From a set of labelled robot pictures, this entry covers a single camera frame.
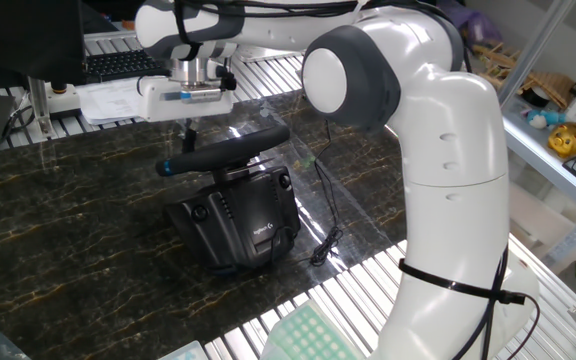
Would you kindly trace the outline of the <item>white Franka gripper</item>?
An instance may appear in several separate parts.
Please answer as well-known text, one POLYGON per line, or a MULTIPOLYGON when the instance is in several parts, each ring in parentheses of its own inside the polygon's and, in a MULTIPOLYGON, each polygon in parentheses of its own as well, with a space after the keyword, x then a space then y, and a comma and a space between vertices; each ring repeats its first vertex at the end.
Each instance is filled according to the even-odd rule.
MULTIPOLYGON (((229 91, 208 83, 188 84, 164 76, 143 77, 137 81, 138 116, 147 122, 214 116, 232 111, 229 91)), ((186 125, 182 152, 195 151, 197 131, 186 125)))

